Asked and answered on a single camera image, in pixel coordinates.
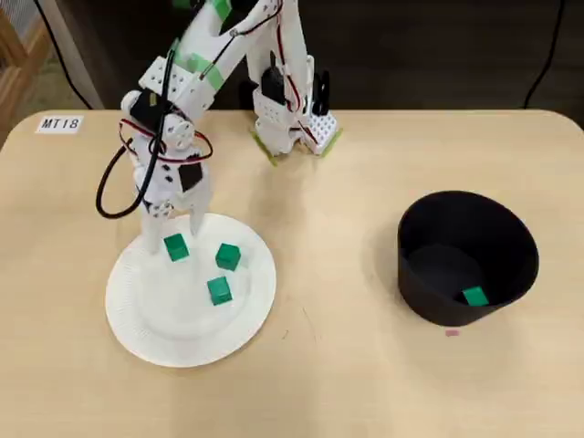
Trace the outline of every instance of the black cable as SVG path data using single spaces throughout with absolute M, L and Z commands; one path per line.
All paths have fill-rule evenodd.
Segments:
M 234 40 L 237 37 L 246 37 L 246 36 L 254 33 L 259 27 L 263 26 L 265 23 L 267 23 L 268 21 L 272 20 L 273 18 L 276 18 L 280 14 L 280 12 L 282 12 L 283 6 L 284 6 L 284 2 L 280 1 L 279 6 L 278 6 L 278 9 L 275 11 L 274 14 L 272 14 L 271 16 L 266 17 L 265 19 L 263 19 L 257 25 L 253 26 L 250 29 L 243 30 L 241 32 L 238 32 L 237 29 L 235 29 L 235 32 L 236 33 L 231 36 L 231 39 L 229 41 L 227 41 L 227 44 L 225 44 L 224 47 L 219 51 L 219 53 L 217 54 L 217 56 L 215 57 L 215 59 L 213 61 L 211 61 L 211 64 L 209 64 L 209 66 L 204 70 L 204 72 L 201 73 L 201 76 L 199 77 L 199 79 L 200 80 L 205 79 L 205 77 L 209 74 L 209 72 L 213 69 L 213 67 L 216 66 L 216 64 L 219 61 L 219 59 L 221 59 L 221 57 L 227 51 L 227 49 L 229 48 L 229 46 L 231 46 L 231 43 L 233 43 Z
M 41 18 L 45 22 L 45 27 L 47 28 L 47 32 L 51 38 L 51 41 L 53 42 L 53 46 L 55 47 L 55 51 L 57 52 L 58 61 L 61 63 L 61 67 L 63 68 L 63 72 L 65 73 L 65 78 L 67 79 L 69 86 L 71 87 L 73 92 L 75 94 L 77 94 L 77 97 L 79 98 L 79 100 L 81 100 L 83 102 L 83 104 L 86 107 L 88 107 L 89 110 L 93 110 L 93 108 L 91 107 L 89 102 L 81 95 L 81 93 L 79 92 L 77 87 L 75 87 L 75 84 L 73 84 L 73 80 L 71 80 L 71 76 L 69 75 L 69 72 L 67 70 L 67 66 L 65 65 L 65 59 L 63 58 L 63 54 L 61 53 L 61 50 L 58 48 L 57 39 L 55 38 L 55 34 L 53 33 L 53 29 L 51 29 L 51 26 L 48 23 L 48 19 L 47 19 L 47 16 L 45 15 L 45 11 L 43 11 L 43 8 L 41 7 L 38 0 L 34 0 L 34 1 L 35 1 L 36 8 L 38 9 L 38 13 L 40 14 Z
M 253 32 L 255 32 L 260 26 L 263 26 L 265 23 L 267 23 L 268 21 L 270 21 L 272 18 L 275 18 L 278 16 L 278 14 L 280 12 L 282 12 L 282 8 L 284 7 L 284 2 L 280 1 L 277 10 L 275 11 L 274 14 L 272 14 L 271 16 L 268 16 L 267 18 L 265 18 L 264 20 L 260 21 L 257 25 L 253 26 L 251 29 L 247 29 L 247 30 L 243 30 L 239 33 L 239 35 L 242 36 L 246 36 L 249 35 Z
M 117 152 L 116 155 L 113 157 L 111 162 L 108 164 L 106 171 L 99 182 L 98 193 L 96 196 L 96 208 L 98 209 L 99 214 L 101 214 L 106 219 L 121 219 L 129 214 L 132 214 L 136 209 L 140 206 L 142 201 L 144 200 L 144 196 L 146 196 L 146 192 L 148 191 L 148 187 L 150 187 L 150 183 L 152 181 L 152 176 L 154 175 L 154 169 L 156 168 L 156 162 L 158 161 L 158 157 L 161 153 L 162 148 L 162 133 L 164 132 L 164 122 L 166 118 L 166 110 L 168 106 L 168 90 L 170 88 L 171 82 L 171 73 L 172 73 L 172 65 L 174 64 L 174 56 L 176 55 L 176 44 L 172 45 L 171 51 L 166 59 L 166 69 L 164 70 L 164 81 L 162 82 L 162 95 L 161 95 L 161 114 L 158 119 L 158 129 L 156 131 L 156 136 L 153 138 L 154 140 L 154 150 L 150 158 L 150 163 L 148 164 L 148 170 L 146 171 L 146 176 L 144 177 L 144 182 L 142 183 L 142 187 L 138 192 L 138 196 L 132 203 L 130 207 L 127 209 L 119 212 L 119 213 L 108 213 L 103 209 L 103 193 L 105 192 L 106 183 L 110 178 L 111 171 L 115 167 L 118 160 L 121 156 L 126 152 L 126 146 L 122 146 Z
M 556 54 L 556 46 L 558 45 L 559 30 L 562 26 L 562 21 L 564 18 L 565 7 L 566 0 L 559 0 L 558 18 L 556 19 L 556 26 L 554 27 L 554 33 L 551 40 L 551 47 L 549 48 L 549 54 L 547 55 L 546 63 L 544 64 L 541 73 L 539 73 L 539 76 L 537 77 L 536 81 L 534 82 L 534 84 L 531 86 L 531 89 L 529 89 L 529 92 L 527 93 L 526 99 L 523 103 L 524 110 L 529 108 L 531 98 L 533 97 L 534 93 L 537 90 L 537 87 L 539 87 L 539 84 L 541 83 L 545 75 L 548 73 L 548 70 L 551 67 L 551 63 L 554 60 L 554 56 Z

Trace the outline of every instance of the floor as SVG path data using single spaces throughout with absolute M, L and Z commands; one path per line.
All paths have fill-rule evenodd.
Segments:
M 25 98 L 22 99 L 15 115 L 10 120 L 10 125 L 15 127 L 21 120 L 42 110 L 83 109 L 85 106 L 65 79 L 57 55 L 51 51 L 45 65 L 38 72 Z M 8 132 L 0 132 L 0 148 L 4 145 L 7 136 Z

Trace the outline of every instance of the label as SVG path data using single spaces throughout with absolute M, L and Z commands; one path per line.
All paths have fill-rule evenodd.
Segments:
M 37 134 L 77 134 L 84 116 L 45 116 L 38 124 Z

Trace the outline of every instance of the cable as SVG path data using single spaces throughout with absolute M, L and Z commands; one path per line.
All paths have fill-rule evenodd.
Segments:
M 554 60 L 554 56 L 556 54 L 556 46 L 558 45 L 559 30 L 562 26 L 562 21 L 564 18 L 565 7 L 566 0 L 559 0 L 558 18 L 556 19 L 556 26 L 554 27 L 554 33 L 551 40 L 551 47 L 549 48 L 549 54 L 547 55 L 546 63 L 544 64 L 541 73 L 539 73 L 539 76 L 537 77 L 536 81 L 534 82 L 534 84 L 531 86 L 531 89 L 529 89 L 529 92 L 527 93 L 526 99 L 523 103 L 524 110 L 529 108 L 531 98 L 533 97 L 534 93 L 537 90 L 537 87 L 539 87 L 539 84 L 541 83 L 545 75 L 548 73 L 548 70 L 551 67 L 551 63 Z
M 128 151 L 130 153 L 134 154 L 134 155 L 136 155 L 136 151 L 133 150 L 130 147 L 131 139 L 129 141 L 126 141 L 123 138 L 123 136 L 121 135 L 121 128 L 122 128 L 123 125 L 128 125 L 128 126 L 132 127 L 133 129 L 137 130 L 140 134 L 143 134 L 143 135 L 145 135 L 147 137 L 150 137 L 150 138 L 154 138 L 154 135 L 151 132 L 145 130 L 144 128 L 142 128 L 141 126 L 137 125 L 136 123 L 134 123 L 134 122 L 132 122 L 130 120 L 127 120 L 127 119 L 122 119 L 120 121 L 120 140 L 121 140 L 122 144 L 124 144 L 124 146 L 126 146 L 126 149 L 128 149 Z M 207 147 L 209 148 L 209 153 L 207 153 L 206 155 L 204 155 L 202 157 L 186 158 L 186 159 L 182 159 L 182 160 L 175 160 L 175 159 L 171 159 L 171 158 L 166 158 L 166 157 L 163 157 L 163 156 L 159 156 L 158 157 L 158 161 L 159 162 L 167 162 L 169 164 L 192 165 L 192 164 L 197 164 L 199 162 L 204 162 L 206 160 L 209 160 L 211 157 L 213 157 L 214 148 L 213 148 L 213 144 L 211 143 L 211 141 L 202 132 L 200 132 L 198 130 L 195 131 L 194 137 L 196 139 L 203 140 L 207 144 Z M 162 141 L 162 145 L 164 146 L 164 148 L 167 147 L 166 146 L 166 143 L 164 143 L 164 141 Z M 150 152 L 150 154 L 153 154 L 154 153 L 154 151 L 152 149 L 152 141 L 151 141 L 151 143 L 149 145 L 149 152 Z
M 286 65 L 286 58 L 284 57 L 284 44 L 282 43 L 282 26 L 280 25 L 279 22 L 277 24 L 276 40 L 277 40 L 278 50 L 280 52 L 280 60 L 282 61 L 282 66 L 285 66 Z M 296 101 L 297 101 L 296 109 L 294 111 L 292 111 L 292 109 L 290 108 L 290 102 L 288 102 L 287 103 L 288 110 L 291 112 L 299 112 L 300 107 L 302 106 L 302 99 L 300 98 L 300 93 L 298 92 L 298 89 L 297 89 L 296 84 L 294 83 L 294 80 L 292 79 L 292 77 L 290 75 L 287 75 L 286 78 L 287 78 L 288 82 L 290 83 L 290 87 L 292 87 L 292 90 L 294 91 L 294 96 L 296 97 Z
M 138 192 L 138 196 L 136 199 L 125 210 L 118 212 L 118 213 L 108 213 L 103 208 L 103 193 L 105 192 L 106 184 L 108 179 L 110 178 L 111 171 L 115 167 L 116 163 L 120 160 L 121 156 L 126 152 L 126 144 L 124 144 L 117 152 L 116 155 L 113 157 L 111 162 L 108 164 L 106 171 L 99 182 L 98 193 L 96 196 L 96 208 L 103 217 L 106 219 L 121 219 L 131 213 L 133 213 L 142 203 L 144 200 L 144 196 L 148 191 L 148 187 L 150 186 L 152 176 L 154 175 L 154 169 L 156 168 L 156 162 L 158 161 L 161 147 L 162 147 L 162 133 L 164 132 L 164 122 L 166 119 L 166 107 L 168 104 L 168 90 L 170 88 L 171 82 L 171 72 L 172 72 L 172 65 L 174 64 L 174 56 L 176 55 L 176 47 L 177 44 L 175 43 L 172 45 L 171 51 L 166 60 L 166 69 L 164 70 L 164 81 L 162 82 L 162 95 L 161 95 L 161 113 L 158 121 L 158 129 L 156 131 L 156 135 L 153 138 L 154 141 L 154 150 L 153 154 L 150 159 L 150 163 L 148 164 L 148 170 L 146 171 L 146 176 L 144 176 L 144 182 L 142 183 L 142 187 Z
M 243 35 L 245 37 L 246 35 L 249 35 L 249 34 L 255 32 L 259 27 L 263 26 L 265 23 L 270 21 L 272 18 L 279 16 L 280 12 L 282 12 L 283 7 L 284 7 L 284 2 L 280 1 L 280 4 L 278 5 L 278 8 L 274 14 L 272 14 L 271 16 L 267 17 L 266 19 L 260 21 L 257 25 L 253 26 L 251 29 L 247 29 L 247 30 L 244 30 L 242 32 L 239 32 L 239 35 Z
M 75 84 L 73 83 L 73 80 L 71 79 L 71 76 L 69 75 L 69 72 L 67 70 L 67 66 L 65 65 L 65 59 L 63 58 L 63 54 L 61 53 L 61 50 L 58 48 L 57 39 L 55 38 L 55 34 L 53 33 L 53 29 L 51 28 L 50 24 L 48 23 L 48 19 L 47 19 L 47 16 L 45 15 L 45 11 L 43 11 L 43 8 L 41 7 L 38 0 L 34 0 L 34 1 L 35 1 L 36 8 L 38 9 L 38 13 L 40 14 L 41 18 L 45 22 L 45 27 L 47 28 L 47 32 L 51 38 L 51 41 L 53 42 L 53 46 L 55 47 L 55 52 L 57 52 L 58 61 L 61 63 L 61 67 L 63 68 L 63 73 L 65 73 L 65 78 L 67 79 L 69 86 L 71 87 L 73 92 L 77 95 L 79 100 L 81 100 L 81 102 L 83 102 L 83 104 L 86 107 L 88 107 L 88 110 L 93 110 L 93 108 L 91 107 L 89 102 L 83 97 L 83 95 L 79 92 L 77 87 L 75 87 Z
M 302 123 L 300 123 L 300 121 L 298 121 L 298 125 L 300 125 L 300 128 L 306 133 L 308 134 L 308 137 L 310 137 L 311 140 L 314 141 L 314 144 L 318 145 L 318 140 L 317 138 L 314 136 L 314 134 L 312 133 L 312 130 L 310 130 L 310 128 L 305 128 L 304 125 Z
M 257 25 L 251 27 L 250 29 L 243 30 L 243 31 L 238 31 L 237 29 L 234 28 L 234 33 L 232 34 L 231 39 L 229 41 L 227 41 L 227 44 L 225 44 L 225 46 L 217 54 L 217 56 L 215 57 L 215 59 L 213 61 L 211 61 L 211 64 L 209 64 L 209 66 L 207 66 L 207 68 L 204 70 L 204 72 L 201 73 L 201 76 L 199 77 L 199 79 L 200 80 L 205 79 L 205 77 L 209 74 L 209 72 L 216 66 L 216 64 L 219 61 L 219 59 L 221 59 L 221 57 L 227 51 L 227 48 L 229 48 L 229 46 L 231 46 L 231 44 L 234 42 L 234 40 L 237 37 L 246 37 L 246 36 L 254 33 L 258 28 L 260 28 L 261 26 L 263 26 L 265 23 L 267 23 L 268 21 L 270 21 L 273 18 L 277 17 L 280 14 L 280 12 L 282 12 L 282 8 L 283 7 L 284 7 L 284 2 L 283 1 L 280 1 L 279 5 L 278 5 L 278 9 L 275 11 L 274 14 L 272 14 L 271 16 L 266 17 L 265 19 L 263 19 Z

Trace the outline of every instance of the wooden shelf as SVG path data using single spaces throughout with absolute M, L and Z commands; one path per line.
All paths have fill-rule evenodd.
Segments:
M 5 12 L 0 9 L 0 130 L 7 130 L 18 102 L 47 58 L 48 32 L 40 18 L 21 41 Z

